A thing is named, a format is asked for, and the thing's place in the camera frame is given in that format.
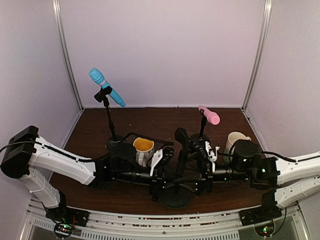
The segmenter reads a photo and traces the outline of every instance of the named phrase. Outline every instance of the white wall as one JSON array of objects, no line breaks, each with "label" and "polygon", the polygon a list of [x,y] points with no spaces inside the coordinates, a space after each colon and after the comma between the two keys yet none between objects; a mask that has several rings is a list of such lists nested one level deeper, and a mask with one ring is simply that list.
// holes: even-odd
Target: white wall
[{"label": "white wall", "polygon": [[[29,125],[60,146],[79,111],[63,62],[52,1],[2,0],[0,29],[0,146]],[[30,194],[2,172],[0,182],[0,238],[15,240]]]},{"label": "white wall", "polygon": [[81,101],[101,107],[101,70],[129,107],[240,107],[264,0],[61,0]]},{"label": "white wall", "polygon": [[[293,157],[320,151],[320,1],[273,0],[248,112],[265,148]],[[300,202],[312,239],[320,194]]]}]

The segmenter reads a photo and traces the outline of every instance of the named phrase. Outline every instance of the microphone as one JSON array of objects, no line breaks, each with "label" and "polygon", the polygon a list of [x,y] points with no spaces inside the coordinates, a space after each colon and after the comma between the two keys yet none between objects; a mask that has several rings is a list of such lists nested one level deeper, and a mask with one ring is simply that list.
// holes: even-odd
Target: microphone
[{"label": "microphone", "polygon": [[203,111],[203,115],[206,117],[207,121],[212,125],[218,125],[220,123],[220,117],[214,111],[210,111],[208,108],[204,106],[198,107],[199,111]]},{"label": "microphone", "polygon": [[[92,68],[90,70],[89,76],[96,84],[100,85],[103,89],[110,86],[110,84],[106,81],[105,76],[96,68]],[[112,89],[109,95],[121,107],[124,108],[126,106],[124,100],[122,99],[122,97],[120,97],[116,90]]]}]

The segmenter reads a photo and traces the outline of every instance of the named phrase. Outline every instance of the cup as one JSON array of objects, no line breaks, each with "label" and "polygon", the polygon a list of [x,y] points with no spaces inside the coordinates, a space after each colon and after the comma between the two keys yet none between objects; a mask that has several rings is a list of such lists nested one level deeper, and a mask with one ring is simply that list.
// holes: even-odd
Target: cup
[{"label": "cup", "polygon": [[133,146],[136,149],[135,160],[140,166],[145,167],[147,165],[147,161],[155,153],[155,142],[138,137],[136,140],[134,140]]},{"label": "cup", "polygon": [[[229,154],[229,151],[232,147],[232,145],[240,140],[240,139],[243,139],[243,140],[250,140],[251,141],[251,138],[249,136],[246,136],[244,135],[243,133],[241,132],[238,132],[238,131],[233,131],[231,132],[229,135],[228,135],[228,139],[226,141],[226,145],[225,145],[225,150],[224,150],[224,153],[225,154]],[[225,163],[229,163],[229,157],[228,156],[223,156],[223,160]]]}]

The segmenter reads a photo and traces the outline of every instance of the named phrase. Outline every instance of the mug handle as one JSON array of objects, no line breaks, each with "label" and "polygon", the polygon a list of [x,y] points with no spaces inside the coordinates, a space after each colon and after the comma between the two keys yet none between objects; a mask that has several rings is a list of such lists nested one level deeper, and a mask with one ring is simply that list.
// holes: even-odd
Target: mug handle
[{"label": "mug handle", "polygon": [[138,157],[138,164],[142,166],[144,164],[144,156],[145,154],[143,152],[140,152],[139,157]]}]

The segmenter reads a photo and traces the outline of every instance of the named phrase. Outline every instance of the wooden surface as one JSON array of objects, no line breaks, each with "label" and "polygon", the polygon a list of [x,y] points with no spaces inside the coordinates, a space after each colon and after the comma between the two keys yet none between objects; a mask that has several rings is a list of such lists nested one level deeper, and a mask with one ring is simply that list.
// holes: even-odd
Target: wooden surface
[{"label": "wooden surface", "polygon": [[[240,109],[212,109],[220,116],[217,126],[207,124],[204,134],[210,138],[211,146],[226,146],[230,132],[239,131],[257,139]],[[153,138],[174,141],[177,127],[185,128],[189,135],[198,133],[201,115],[196,108],[113,108],[112,120],[118,135],[137,132]],[[105,109],[86,109],[77,123],[65,149],[84,157],[96,158],[106,153],[106,139],[111,136]],[[175,156],[171,160],[174,168],[180,143],[175,141]],[[72,207],[124,214],[194,214],[227,211],[261,204],[262,191],[251,189],[249,182],[217,183],[213,192],[194,196],[183,209],[169,209],[160,202],[151,201],[147,186],[113,182],[105,190],[92,189],[66,176],[54,173],[51,184],[65,193],[67,204]]]}]

